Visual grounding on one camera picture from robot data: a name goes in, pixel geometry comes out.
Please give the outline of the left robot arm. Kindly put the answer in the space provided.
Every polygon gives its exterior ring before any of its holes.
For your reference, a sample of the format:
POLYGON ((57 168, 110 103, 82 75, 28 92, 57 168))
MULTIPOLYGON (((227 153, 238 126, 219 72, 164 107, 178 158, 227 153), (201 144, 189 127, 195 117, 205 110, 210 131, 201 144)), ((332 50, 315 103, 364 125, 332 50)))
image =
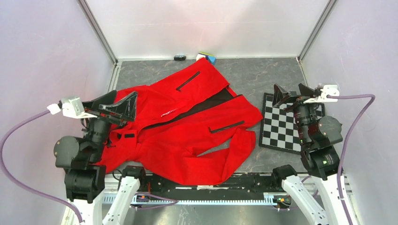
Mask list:
POLYGON ((91 101, 66 97, 49 106, 52 114, 79 119, 83 137, 64 136, 54 146, 55 165, 65 170, 66 196, 77 209, 81 225, 122 225, 134 195, 147 186, 143 167, 123 169, 116 197, 106 215, 102 214, 106 167, 99 165, 109 143, 112 125, 124 127, 136 116, 137 93, 116 100, 115 90, 91 101))

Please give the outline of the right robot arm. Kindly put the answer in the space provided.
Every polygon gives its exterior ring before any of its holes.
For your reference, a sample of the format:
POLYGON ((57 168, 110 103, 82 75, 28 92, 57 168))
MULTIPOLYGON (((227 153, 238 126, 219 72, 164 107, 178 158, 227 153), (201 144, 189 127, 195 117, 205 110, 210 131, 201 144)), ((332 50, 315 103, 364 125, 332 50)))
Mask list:
POLYGON ((322 103, 336 102, 340 95, 337 85, 311 89, 299 84, 299 92, 286 91, 274 85, 272 106, 289 104, 285 112, 292 112, 298 127, 301 162, 321 196, 320 205, 305 189, 301 178, 291 165, 273 169, 271 186, 285 191, 305 215, 311 225, 356 225, 358 221, 343 187, 344 176, 340 157, 334 145, 343 141, 342 125, 334 117, 318 117, 316 110, 322 103))

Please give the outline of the red jacket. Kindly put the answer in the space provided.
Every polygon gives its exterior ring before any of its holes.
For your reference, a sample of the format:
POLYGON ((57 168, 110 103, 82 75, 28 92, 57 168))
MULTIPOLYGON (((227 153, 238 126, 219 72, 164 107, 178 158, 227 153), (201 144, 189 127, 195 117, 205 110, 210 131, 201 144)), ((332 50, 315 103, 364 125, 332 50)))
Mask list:
POLYGON ((262 120, 259 109, 236 94, 223 75, 200 59, 151 85, 119 90, 136 94, 136 117, 112 127, 100 165, 106 172, 126 161, 182 185, 226 181, 250 156, 262 120))

